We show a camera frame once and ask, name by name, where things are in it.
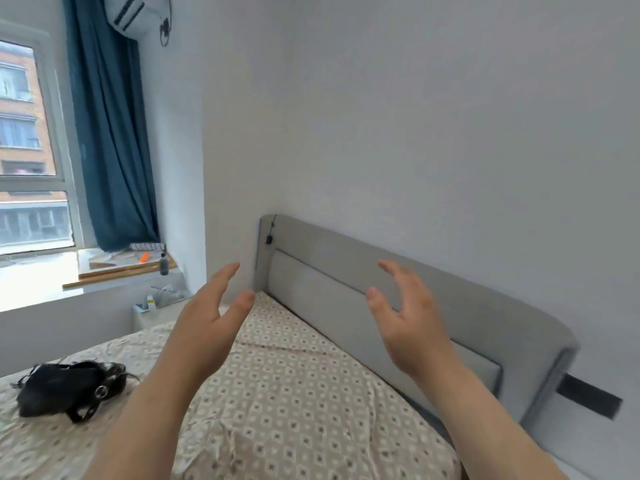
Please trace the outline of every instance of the patterned bed sheet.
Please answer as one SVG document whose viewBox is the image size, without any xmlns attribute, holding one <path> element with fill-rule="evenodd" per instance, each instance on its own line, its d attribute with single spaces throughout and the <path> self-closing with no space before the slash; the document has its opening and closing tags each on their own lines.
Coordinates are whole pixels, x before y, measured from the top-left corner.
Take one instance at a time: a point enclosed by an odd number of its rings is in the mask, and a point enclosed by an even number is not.
<svg viewBox="0 0 640 480">
<path fill-rule="evenodd" d="M 173 324 L 73 354 L 144 377 Z M 23 419 L 0 379 L 0 478 L 80 478 L 136 384 L 87 424 Z M 379 377 L 264 293 L 182 423 L 172 478 L 460 478 L 453 448 Z"/>
</svg>

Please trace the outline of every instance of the window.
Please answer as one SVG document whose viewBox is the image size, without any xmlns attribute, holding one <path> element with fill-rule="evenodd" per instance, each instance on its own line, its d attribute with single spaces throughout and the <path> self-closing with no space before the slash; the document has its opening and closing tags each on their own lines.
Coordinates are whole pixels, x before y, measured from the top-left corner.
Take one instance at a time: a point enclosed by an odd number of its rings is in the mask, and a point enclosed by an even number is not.
<svg viewBox="0 0 640 480">
<path fill-rule="evenodd" d="M 83 246 L 53 53 L 0 21 L 0 255 Z"/>
<path fill-rule="evenodd" d="M 0 62 L 0 98 L 31 101 L 27 70 Z"/>
<path fill-rule="evenodd" d="M 0 114 L 0 146 L 39 150 L 40 138 L 36 120 L 28 116 Z"/>
</svg>

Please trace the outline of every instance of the forearm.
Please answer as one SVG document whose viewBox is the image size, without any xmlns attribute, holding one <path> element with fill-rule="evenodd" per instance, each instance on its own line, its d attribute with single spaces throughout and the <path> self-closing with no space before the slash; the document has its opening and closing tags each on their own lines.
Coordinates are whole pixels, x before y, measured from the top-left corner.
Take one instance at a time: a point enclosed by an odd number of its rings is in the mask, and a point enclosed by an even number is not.
<svg viewBox="0 0 640 480">
<path fill-rule="evenodd" d="M 194 393 L 188 387 L 167 387 L 164 374 L 154 368 L 103 440 L 83 480 L 168 479 Z"/>
<path fill-rule="evenodd" d="M 441 367 L 418 382 L 471 480 L 566 480 L 549 455 L 461 363 Z"/>
</svg>

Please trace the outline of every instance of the metal ring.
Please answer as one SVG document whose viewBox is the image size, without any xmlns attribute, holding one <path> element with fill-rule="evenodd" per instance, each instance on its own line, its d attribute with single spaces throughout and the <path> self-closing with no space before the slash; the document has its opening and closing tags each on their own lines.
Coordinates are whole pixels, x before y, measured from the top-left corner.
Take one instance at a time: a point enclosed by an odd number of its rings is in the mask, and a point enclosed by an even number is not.
<svg viewBox="0 0 640 480">
<path fill-rule="evenodd" d="M 105 397 L 107 397 L 108 393 L 109 393 L 109 388 L 107 386 L 98 386 L 94 394 L 96 398 L 104 399 Z"/>
</svg>

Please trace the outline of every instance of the person's left hand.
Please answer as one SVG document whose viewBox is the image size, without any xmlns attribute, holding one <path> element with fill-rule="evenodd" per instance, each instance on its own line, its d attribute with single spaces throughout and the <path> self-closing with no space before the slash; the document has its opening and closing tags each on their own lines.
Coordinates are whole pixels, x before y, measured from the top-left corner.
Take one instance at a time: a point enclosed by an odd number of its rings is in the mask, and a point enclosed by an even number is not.
<svg viewBox="0 0 640 480">
<path fill-rule="evenodd" d="M 245 290 L 224 315 L 220 316 L 218 311 L 222 295 L 238 268 L 240 263 L 224 266 L 191 298 L 154 368 L 162 371 L 159 375 L 180 378 L 181 385 L 194 394 L 222 367 L 253 306 L 255 294 Z"/>
</svg>

